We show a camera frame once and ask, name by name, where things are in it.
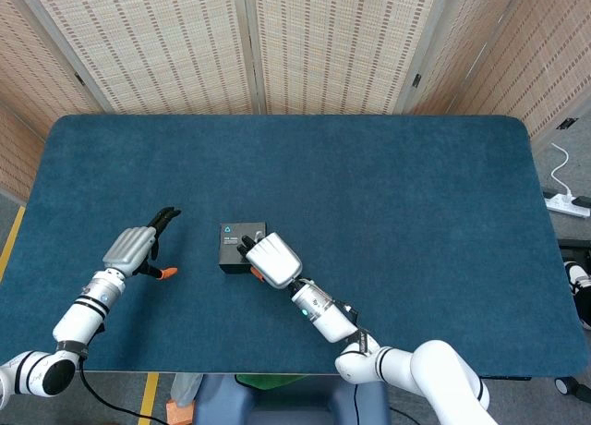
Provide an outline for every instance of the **black box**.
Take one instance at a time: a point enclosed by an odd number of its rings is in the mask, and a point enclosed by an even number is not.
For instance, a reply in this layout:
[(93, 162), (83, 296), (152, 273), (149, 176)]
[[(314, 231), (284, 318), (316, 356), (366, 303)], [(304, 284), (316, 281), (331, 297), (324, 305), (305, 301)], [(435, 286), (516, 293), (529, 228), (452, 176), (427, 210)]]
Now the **black box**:
[(250, 263), (238, 252), (242, 236), (254, 239), (257, 232), (267, 236), (267, 224), (264, 222), (245, 224), (220, 224), (220, 268), (225, 273), (250, 273)]

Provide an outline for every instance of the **orange object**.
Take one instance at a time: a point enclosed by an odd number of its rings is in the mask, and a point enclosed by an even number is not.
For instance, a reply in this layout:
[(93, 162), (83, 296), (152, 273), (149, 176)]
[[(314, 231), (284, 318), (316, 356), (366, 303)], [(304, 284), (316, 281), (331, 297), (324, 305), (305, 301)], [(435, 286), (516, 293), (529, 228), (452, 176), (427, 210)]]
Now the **orange object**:
[(258, 269), (256, 269), (254, 266), (250, 267), (250, 272), (255, 274), (255, 277), (257, 277), (261, 282), (264, 282), (264, 277), (262, 276), (262, 274), (260, 273), (260, 271)]
[(186, 407), (178, 407), (174, 400), (166, 402), (166, 422), (169, 425), (191, 425), (193, 423), (193, 411), (195, 401)]
[(163, 275), (161, 275), (158, 280), (166, 280), (175, 275), (178, 272), (178, 268), (166, 268), (165, 270), (160, 271)]

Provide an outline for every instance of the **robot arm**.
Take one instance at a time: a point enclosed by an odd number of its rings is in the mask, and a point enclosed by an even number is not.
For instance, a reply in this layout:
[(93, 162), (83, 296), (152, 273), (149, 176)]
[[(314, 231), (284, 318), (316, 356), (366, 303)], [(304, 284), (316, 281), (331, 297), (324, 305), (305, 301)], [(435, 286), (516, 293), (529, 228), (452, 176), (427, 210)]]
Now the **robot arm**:
[(148, 226), (126, 229), (103, 257), (104, 271), (95, 273), (82, 293), (54, 328), (57, 349), (21, 353), (0, 367), (0, 409), (11, 395), (51, 397), (63, 392), (72, 381), (78, 362), (88, 356), (88, 344), (104, 330), (103, 321), (125, 290), (125, 280), (136, 273), (166, 279), (176, 268), (159, 270), (148, 264), (156, 259), (158, 237), (168, 222), (180, 214), (164, 208)]
[[(496, 422), (487, 413), (488, 389), (470, 366), (445, 342), (432, 340), (414, 353), (380, 345), (343, 314), (334, 299), (314, 281), (300, 277), (302, 263), (272, 233), (255, 243), (243, 238), (239, 251), (256, 274), (275, 288), (289, 287), (292, 301), (331, 343), (349, 345), (335, 360), (339, 374), (350, 383), (384, 381), (424, 396), (443, 425)], [(344, 305), (345, 311), (351, 307)]]

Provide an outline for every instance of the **yellow floor tape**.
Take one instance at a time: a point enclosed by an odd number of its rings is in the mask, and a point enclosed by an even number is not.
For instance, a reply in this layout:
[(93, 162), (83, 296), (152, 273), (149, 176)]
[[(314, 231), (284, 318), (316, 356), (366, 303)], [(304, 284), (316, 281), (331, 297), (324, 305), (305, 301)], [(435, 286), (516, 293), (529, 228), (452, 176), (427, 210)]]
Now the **yellow floor tape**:
[[(154, 400), (156, 399), (156, 386), (158, 385), (158, 373), (149, 372), (146, 378), (146, 387), (144, 388), (144, 398), (141, 401), (141, 410), (139, 414), (144, 416), (151, 416), (151, 411), (154, 408)], [(151, 420), (140, 419), (138, 425), (150, 425)]]
[(6, 270), (6, 266), (8, 265), (8, 259), (10, 259), (12, 247), (15, 246), (15, 240), (17, 239), (18, 230), (20, 229), (20, 222), (22, 221), (22, 216), (24, 213), (24, 206), (18, 208), (17, 217), (15, 217), (15, 221), (12, 224), (12, 228), (10, 228), (10, 232), (8, 233), (8, 239), (6, 240), (6, 244), (4, 245), (4, 249), (2, 250), (2, 255), (0, 256), (0, 283), (2, 282), (2, 279), (4, 277), (4, 271)]

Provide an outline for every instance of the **wall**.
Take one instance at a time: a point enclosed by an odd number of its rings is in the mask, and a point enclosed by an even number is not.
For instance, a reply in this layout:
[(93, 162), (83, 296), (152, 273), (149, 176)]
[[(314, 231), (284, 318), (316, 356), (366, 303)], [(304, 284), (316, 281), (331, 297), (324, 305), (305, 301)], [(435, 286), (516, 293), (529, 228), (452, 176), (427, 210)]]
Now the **wall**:
[(391, 114), (434, 0), (256, 0), (269, 114)]
[(512, 0), (447, 0), (404, 114), (447, 114)]
[(42, 137), (62, 115), (99, 108), (11, 0), (0, 0), (0, 102)]
[(0, 106), (0, 188), (26, 201), (42, 151), (43, 140)]
[(532, 139), (591, 98), (591, 0), (518, 0), (456, 114), (506, 114)]
[(234, 0), (39, 2), (115, 112), (252, 112)]

